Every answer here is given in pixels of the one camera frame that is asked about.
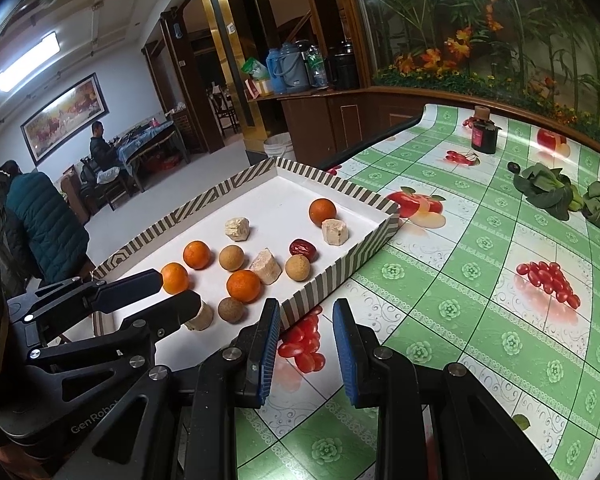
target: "brown cork cap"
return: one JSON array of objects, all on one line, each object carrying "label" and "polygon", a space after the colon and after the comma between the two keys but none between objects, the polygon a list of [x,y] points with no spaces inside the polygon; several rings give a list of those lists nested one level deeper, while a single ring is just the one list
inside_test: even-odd
[{"label": "brown cork cap", "polygon": [[477,106],[474,108],[474,117],[483,121],[489,120],[491,111],[485,106]]}]

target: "shallow cardboard tray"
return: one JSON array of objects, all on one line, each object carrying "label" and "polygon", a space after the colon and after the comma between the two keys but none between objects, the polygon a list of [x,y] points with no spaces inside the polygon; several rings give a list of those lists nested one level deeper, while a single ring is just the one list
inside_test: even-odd
[{"label": "shallow cardboard tray", "polygon": [[[338,218],[347,223],[350,236],[342,246],[327,245],[321,229],[309,220],[310,203],[321,197],[334,202]],[[224,222],[238,216],[250,220],[251,233],[244,242],[232,242],[224,234]],[[240,323],[229,324],[216,311],[206,330],[192,332],[183,326],[158,342],[156,362],[177,370],[198,364],[228,344],[243,326],[257,322],[266,298],[280,302],[283,328],[293,325],[364,264],[397,229],[397,205],[391,200],[304,164],[270,158],[156,222],[98,266],[94,277],[112,282],[142,270],[160,270],[170,262],[184,264],[184,247],[192,240],[202,240],[211,248],[213,261],[206,269],[190,270],[189,274],[192,288],[216,311],[219,301],[227,297],[229,273],[218,264],[218,253],[225,246],[237,244],[243,248],[247,266],[259,251],[269,248],[284,267],[290,256],[289,244],[295,238],[304,238],[318,249],[309,281],[294,282],[283,270],[279,279],[264,286],[261,296],[248,305]],[[113,332],[126,316],[167,297],[161,290],[112,315],[99,314],[96,333]]]}]

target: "recessed ceiling light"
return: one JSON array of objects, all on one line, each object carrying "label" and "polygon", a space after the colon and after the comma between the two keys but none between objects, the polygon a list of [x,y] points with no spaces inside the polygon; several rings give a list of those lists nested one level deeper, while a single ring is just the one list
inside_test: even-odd
[{"label": "recessed ceiling light", "polygon": [[52,32],[40,43],[17,59],[10,67],[0,72],[0,90],[9,92],[47,59],[60,52],[56,34]]}]

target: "tangerine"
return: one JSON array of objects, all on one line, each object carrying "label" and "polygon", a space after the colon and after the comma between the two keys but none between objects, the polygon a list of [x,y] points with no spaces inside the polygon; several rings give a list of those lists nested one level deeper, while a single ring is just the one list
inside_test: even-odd
[{"label": "tangerine", "polygon": [[184,248],[182,259],[192,269],[204,269],[211,259],[211,251],[207,244],[195,240]]},{"label": "tangerine", "polygon": [[252,270],[236,270],[226,280],[226,291],[234,300],[249,303],[260,293],[260,279]]},{"label": "tangerine", "polygon": [[336,206],[328,198],[314,200],[309,206],[309,218],[318,227],[322,227],[325,220],[336,218]]},{"label": "tangerine", "polygon": [[160,271],[162,288],[168,294],[178,294],[189,288],[189,273],[177,263],[166,264]]}]

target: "glass panel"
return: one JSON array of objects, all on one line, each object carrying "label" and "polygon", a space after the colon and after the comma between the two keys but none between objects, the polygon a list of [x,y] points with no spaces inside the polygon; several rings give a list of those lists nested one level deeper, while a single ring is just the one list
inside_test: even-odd
[{"label": "glass panel", "polygon": [[581,0],[359,0],[377,85],[480,96],[600,142],[600,24]]}]

